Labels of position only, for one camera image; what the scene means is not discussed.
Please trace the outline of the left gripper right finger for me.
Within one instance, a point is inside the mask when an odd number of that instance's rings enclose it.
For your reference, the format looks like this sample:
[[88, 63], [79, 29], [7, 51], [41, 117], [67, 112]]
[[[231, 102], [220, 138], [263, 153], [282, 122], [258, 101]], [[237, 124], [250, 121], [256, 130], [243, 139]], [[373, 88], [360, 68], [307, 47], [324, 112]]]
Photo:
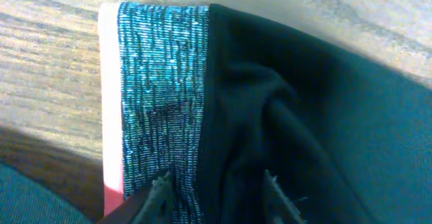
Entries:
[[263, 175], [263, 212], [266, 224], [307, 224], [294, 203], [284, 194], [277, 177], [267, 169]]

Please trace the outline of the black leggings red waistband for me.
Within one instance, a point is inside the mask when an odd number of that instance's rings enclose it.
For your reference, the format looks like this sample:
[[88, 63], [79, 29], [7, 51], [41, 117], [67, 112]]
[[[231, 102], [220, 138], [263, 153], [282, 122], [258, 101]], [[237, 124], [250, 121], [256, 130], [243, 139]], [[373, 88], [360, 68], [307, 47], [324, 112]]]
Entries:
[[98, 13], [105, 216], [160, 170], [173, 223], [266, 223], [263, 175], [307, 223], [431, 222], [431, 91], [218, 4]]

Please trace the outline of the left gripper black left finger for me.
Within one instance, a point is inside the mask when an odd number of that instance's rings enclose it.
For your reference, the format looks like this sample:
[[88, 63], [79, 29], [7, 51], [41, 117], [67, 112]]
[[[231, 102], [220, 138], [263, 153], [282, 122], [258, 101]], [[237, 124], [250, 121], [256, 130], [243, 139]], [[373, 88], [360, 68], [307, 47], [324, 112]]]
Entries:
[[174, 190], [172, 174], [160, 170], [98, 224], [172, 224]]

